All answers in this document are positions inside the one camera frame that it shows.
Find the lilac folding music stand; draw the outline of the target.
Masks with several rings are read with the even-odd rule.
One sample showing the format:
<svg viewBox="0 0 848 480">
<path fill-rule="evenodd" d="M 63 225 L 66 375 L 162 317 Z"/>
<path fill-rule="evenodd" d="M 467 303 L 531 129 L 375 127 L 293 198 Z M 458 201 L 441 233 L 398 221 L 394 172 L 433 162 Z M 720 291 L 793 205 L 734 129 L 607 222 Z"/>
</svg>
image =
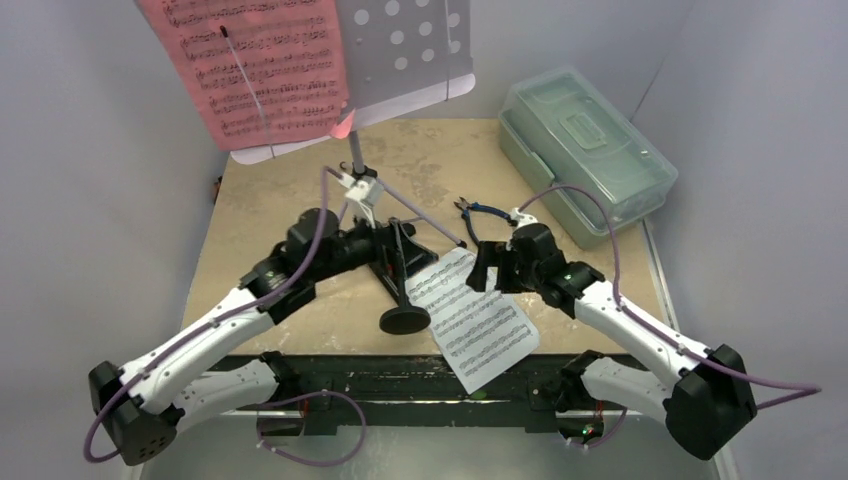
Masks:
<svg viewBox="0 0 848 480">
<path fill-rule="evenodd" d="M 229 152 L 255 164 L 448 101 L 475 84 L 466 1 L 333 1 L 350 92 L 346 132 Z"/>
</svg>

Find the pink sheet music page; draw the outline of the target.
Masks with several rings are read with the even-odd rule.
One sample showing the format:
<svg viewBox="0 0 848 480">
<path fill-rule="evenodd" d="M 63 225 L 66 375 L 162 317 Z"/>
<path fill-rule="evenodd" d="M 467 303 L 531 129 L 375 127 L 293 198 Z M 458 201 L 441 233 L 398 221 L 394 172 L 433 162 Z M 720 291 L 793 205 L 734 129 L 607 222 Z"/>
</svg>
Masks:
<svg viewBox="0 0 848 480">
<path fill-rule="evenodd" d="M 137 6 L 220 149 L 349 130 L 335 2 L 153 0 Z"/>
</svg>

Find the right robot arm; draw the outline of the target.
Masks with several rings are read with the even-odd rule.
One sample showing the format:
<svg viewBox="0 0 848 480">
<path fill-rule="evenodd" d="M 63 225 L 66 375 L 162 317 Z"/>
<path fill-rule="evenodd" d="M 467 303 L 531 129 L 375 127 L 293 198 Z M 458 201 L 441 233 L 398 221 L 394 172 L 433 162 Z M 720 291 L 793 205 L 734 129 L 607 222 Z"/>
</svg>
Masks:
<svg viewBox="0 0 848 480">
<path fill-rule="evenodd" d="M 758 408 L 742 356 L 677 333 L 617 294 L 612 281 L 570 261 L 541 223 L 518 227 L 510 240 L 483 241 L 466 283 L 476 292 L 534 293 L 571 319 L 603 333 L 637 366 L 588 350 L 560 371 L 542 398 L 558 412 L 592 400 L 635 410 L 663 424 L 690 455 L 709 460 L 754 420 Z"/>
</svg>

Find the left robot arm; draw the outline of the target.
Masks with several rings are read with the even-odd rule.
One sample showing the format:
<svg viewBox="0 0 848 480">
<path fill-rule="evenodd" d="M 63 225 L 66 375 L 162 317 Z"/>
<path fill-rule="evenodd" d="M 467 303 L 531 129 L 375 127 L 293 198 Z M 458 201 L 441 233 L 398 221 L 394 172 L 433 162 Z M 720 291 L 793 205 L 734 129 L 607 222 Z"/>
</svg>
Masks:
<svg viewBox="0 0 848 480">
<path fill-rule="evenodd" d="M 398 298 L 401 283 L 438 255 L 415 241 L 415 225 L 358 220 L 348 230 L 335 213 L 306 210 L 283 241 L 207 314 L 147 354 L 88 373 L 96 415 L 84 440 L 91 463 L 115 457 L 147 462 L 177 435 L 211 416 L 268 403 L 284 409 L 307 400 L 299 376 L 279 353 L 267 353 L 231 373 L 209 369 L 246 341 L 274 328 L 316 297 L 318 283 L 366 266 Z"/>
</svg>

